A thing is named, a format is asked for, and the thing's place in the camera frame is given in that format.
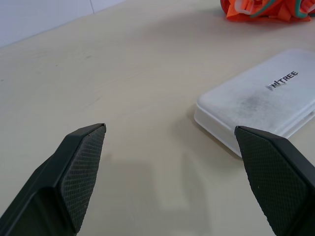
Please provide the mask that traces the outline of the white plastic case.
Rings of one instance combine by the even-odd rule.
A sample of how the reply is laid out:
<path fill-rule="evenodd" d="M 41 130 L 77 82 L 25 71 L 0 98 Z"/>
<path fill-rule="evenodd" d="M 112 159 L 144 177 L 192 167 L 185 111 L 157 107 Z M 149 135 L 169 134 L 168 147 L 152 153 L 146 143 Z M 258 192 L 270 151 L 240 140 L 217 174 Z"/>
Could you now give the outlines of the white plastic case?
<path fill-rule="evenodd" d="M 194 119 L 236 155 L 246 126 L 289 138 L 315 117 L 315 52 L 283 51 L 207 91 Z"/>

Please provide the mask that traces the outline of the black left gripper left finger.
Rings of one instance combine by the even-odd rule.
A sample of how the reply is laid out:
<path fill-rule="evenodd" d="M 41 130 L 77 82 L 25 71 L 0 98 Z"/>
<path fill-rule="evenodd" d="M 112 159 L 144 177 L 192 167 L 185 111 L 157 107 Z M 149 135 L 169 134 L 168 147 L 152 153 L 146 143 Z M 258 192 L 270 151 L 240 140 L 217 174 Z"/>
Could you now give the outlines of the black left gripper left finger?
<path fill-rule="evenodd" d="M 94 190 L 106 125 L 65 136 L 0 217 L 0 236 L 77 236 Z"/>

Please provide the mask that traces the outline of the orange and teal backpack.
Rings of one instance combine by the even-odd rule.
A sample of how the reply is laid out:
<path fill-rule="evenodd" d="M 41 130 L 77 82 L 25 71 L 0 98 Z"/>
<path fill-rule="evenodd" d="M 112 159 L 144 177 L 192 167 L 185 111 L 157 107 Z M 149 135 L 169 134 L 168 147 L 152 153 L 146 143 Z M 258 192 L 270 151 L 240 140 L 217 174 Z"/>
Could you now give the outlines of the orange and teal backpack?
<path fill-rule="evenodd" d="M 315 0 L 220 0 L 232 22 L 308 22 L 315 17 Z"/>

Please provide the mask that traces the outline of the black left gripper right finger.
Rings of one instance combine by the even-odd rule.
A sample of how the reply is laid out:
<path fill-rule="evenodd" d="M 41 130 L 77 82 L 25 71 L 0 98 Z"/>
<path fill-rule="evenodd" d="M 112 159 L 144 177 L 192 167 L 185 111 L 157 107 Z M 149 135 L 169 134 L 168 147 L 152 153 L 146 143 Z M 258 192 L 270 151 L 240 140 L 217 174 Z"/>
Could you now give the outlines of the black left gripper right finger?
<path fill-rule="evenodd" d="M 251 190 L 276 236 L 315 236 L 315 166 L 286 138 L 237 126 Z"/>

